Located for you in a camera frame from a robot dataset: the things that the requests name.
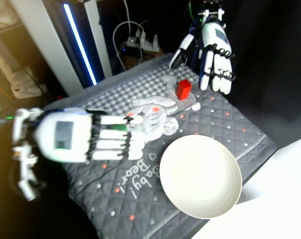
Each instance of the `round plate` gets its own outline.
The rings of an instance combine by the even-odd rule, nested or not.
[[[241,194],[242,177],[235,157],[221,143],[202,135],[174,141],[161,158],[159,174],[170,201],[195,218],[224,214]]]

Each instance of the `red cube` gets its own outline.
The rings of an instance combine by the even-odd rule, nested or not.
[[[191,84],[188,80],[183,80],[178,83],[176,95],[180,101],[185,100],[191,91]]]

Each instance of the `checkered fabric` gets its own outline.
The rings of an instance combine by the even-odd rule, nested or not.
[[[277,149],[220,93],[210,89],[201,91],[197,87],[198,76],[188,67],[171,70],[168,62],[123,83],[119,81],[87,99],[81,107],[101,108],[111,115],[125,114],[132,108],[132,99],[167,97],[166,82],[161,80],[164,75],[174,75],[179,81],[188,79],[194,84],[192,100],[201,105],[199,111],[180,110],[171,116],[179,123],[174,135],[163,135],[148,143],[144,158],[138,161],[63,165],[68,175],[70,197],[86,212],[100,239],[176,239],[186,237],[203,223],[179,211],[161,187],[160,158],[177,138],[202,134],[221,142],[237,158],[243,180]]]

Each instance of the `blue led light strip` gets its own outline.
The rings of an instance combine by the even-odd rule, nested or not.
[[[77,28],[76,28],[76,25],[75,25],[75,22],[74,22],[74,19],[73,19],[73,15],[71,13],[71,9],[70,9],[70,6],[68,4],[64,4],[64,9],[65,9],[65,12],[66,12],[66,15],[67,15],[67,18],[69,19],[69,22],[71,24],[71,28],[72,28],[72,31],[74,33],[74,36],[75,36],[75,39],[76,39],[76,42],[80,48],[80,51],[81,51],[81,54],[82,54],[82,57],[83,57],[83,60],[85,62],[85,65],[86,65],[86,68],[90,74],[90,77],[91,77],[91,80],[93,82],[93,85],[95,86],[97,83],[96,83],[96,79],[94,77],[94,74],[93,74],[93,71],[92,71],[92,68],[91,68],[91,65],[90,65],[90,62],[89,60],[87,59],[87,56],[86,56],[86,52],[84,50],[84,47],[83,47],[83,44],[82,44],[82,41],[81,41],[81,38],[80,38],[80,35],[79,35],[79,32],[77,31]]]

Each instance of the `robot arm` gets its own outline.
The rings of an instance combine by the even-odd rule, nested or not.
[[[230,93],[231,82],[235,79],[232,72],[231,46],[224,31],[225,24],[222,22],[221,0],[203,1],[198,13],[201,16],[201,25],[192,32],[199,34],[188,34],[179,49],[174,54],[169,66],[177,68],[182,62],[186,61],[186,53],[192,50],[191,45],[199,48],[198,59],[200,62],[200,88],[206,90],[208,83],[212,80],[214,91],[220,90],[224,94]]]
[[[68,108],[55,112],[19,109],[13,123],[13,158],[20,162],[19,188],[28,201],[36,198],[32,187],[38,181],[32,171],[37,156],[29,141],[34,141],[47,159],[64,163],[90,160],[137,160],[143,156],[145,135],[112,129],[113,125],[140,124],[141,116],[108,116],[103,111]],[[35,125],[27,139],[28,125]]]

